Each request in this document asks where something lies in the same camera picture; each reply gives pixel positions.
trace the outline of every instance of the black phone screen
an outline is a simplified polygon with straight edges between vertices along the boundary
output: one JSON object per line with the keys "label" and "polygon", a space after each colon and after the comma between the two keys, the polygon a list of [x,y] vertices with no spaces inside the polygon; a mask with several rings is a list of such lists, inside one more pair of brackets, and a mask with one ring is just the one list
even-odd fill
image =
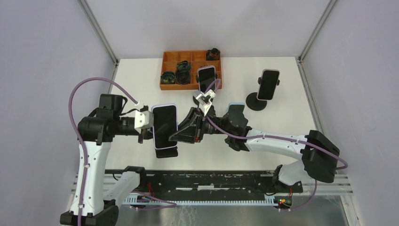
{"label": "black phone screen", "polygon": [[169,136],[177,131],[177,109],[175,105],[154,106],[152,127],[155,149],[177,146],[177,141],[169,141]]}
{"label": "black phone screen", "polygon": [[259,100],[271,100],[273,98],[279,75],[279,71],[263,71],[262,81],[257,96]]}
{"label": "black phone screen", "polygon": [[198,71],[199,90],[203,93],[207,90],[208,86],[215,80],[215,68],[204,68]]}

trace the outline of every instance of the phone stand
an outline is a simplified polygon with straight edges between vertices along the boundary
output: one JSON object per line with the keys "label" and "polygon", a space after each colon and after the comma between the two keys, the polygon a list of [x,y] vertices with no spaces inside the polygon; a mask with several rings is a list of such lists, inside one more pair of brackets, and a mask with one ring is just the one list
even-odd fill
{"label": "phone stand", "polygon": [[179,153],[177,152],[177,147],[171,147],[162,150],[155,149],[155,153],[157,155],[157,159],[172,158],[172,157],[177,157],[179,155]]}
{"label": "phone stand", "polygon": [[254,93],[249,94],[247,96],[247,98],[245,99],[245,103],[247,104],[249,109],[251,109],[253,111],[261,111],[267,105],[267,101],[266,100],[258,100],[258,98],[256,98],[257,95],[258,95],[258,93],[254,92]]}

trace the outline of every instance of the white enclosure wall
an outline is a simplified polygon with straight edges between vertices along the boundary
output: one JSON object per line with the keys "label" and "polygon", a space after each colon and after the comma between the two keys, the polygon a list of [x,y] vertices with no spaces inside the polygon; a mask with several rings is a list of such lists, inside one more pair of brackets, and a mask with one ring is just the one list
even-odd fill
{"label": "white enclosure wall", "polygon": [[362,225],[398,225],[399,1],[338,1],[304,60]]}
{"label": "white enclosure wall", "polygon": [[87,0],[118,58],[298,56],[329,0]]}
{"label": "white enclosure wall", "polygon": [[[0,225],[59,225],[79,164],[69,94],[85,78],[111,78],[112,68],[78,1],[1,1]],[[108,87],[83,86],[75,118]]]}

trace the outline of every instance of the orange tray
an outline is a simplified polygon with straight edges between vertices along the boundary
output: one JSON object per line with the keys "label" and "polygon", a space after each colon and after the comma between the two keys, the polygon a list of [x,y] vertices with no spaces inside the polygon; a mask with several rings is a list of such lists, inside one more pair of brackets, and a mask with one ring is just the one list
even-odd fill
{"label": "orange tray", "polygon": [[206,50],[196,50],[196,51],[166,51],[163,53],[162,59],[162,73],[166,71],[176,71],[176,65],[179,62],[187,60],[191,64],[191,82],[186,85],[179,84],[162,84],[160,81],[161,90],[190,90],[198,89],[198,83],[196,80],[197,70],[204,66],[215,66],[217,77],[222,80],[219,89],[222,88],[222,61],[219,60],[206,60],[207,51]]}

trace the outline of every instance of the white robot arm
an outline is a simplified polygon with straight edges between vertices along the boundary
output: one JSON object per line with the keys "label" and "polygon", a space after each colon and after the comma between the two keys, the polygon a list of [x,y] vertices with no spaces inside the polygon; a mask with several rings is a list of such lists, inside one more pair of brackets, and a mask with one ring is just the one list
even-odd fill
{"label": "white robot arm", "polygon": [[[338,156],[339,149],[323,134],[311,130],[308,135],[280,135],[253,129],[247,126],[248,120],[243,115],[244,105],[239,104],[229,105],[223,117],[216,117],[210,102],[215,94],[207,94],[209,97],[203,93],[195,94],[204,106],[191,108],[178,131],[169,136],[170,141],[194,144],[200,142],[204,134],[224,133],[228,135],[225,142],[235,151],[263,151],[295,158],[297,161],[280,165],[274,172],[273,186],[281,192],[289,191],[289,187],[296,182],[309,178],[326,183],[334,181],[337,159],[310,146],[321,146],[333,156]],[[146,186],[144,168],[127,167],[112,188],[105,193],[102,190],[105,163],[115,135],[138,136],[139,143],[143,139],[152,139],[150,127],[153,125],[153,114],[148,107],[136,110],[134,117],[120,117],[122,99],[123,96],[102,94],[95,114],[84,117],[78,124],[79,133],[87,147],[88,162],[84,165],[80,145],[76,193],[70,210],[60,217],[61,224],[77,225],[77,215],[81,209],[82,222],[86,226],[115,225],[122,202],[134,189]],[[84,195],[80,197],[85,168]]]}

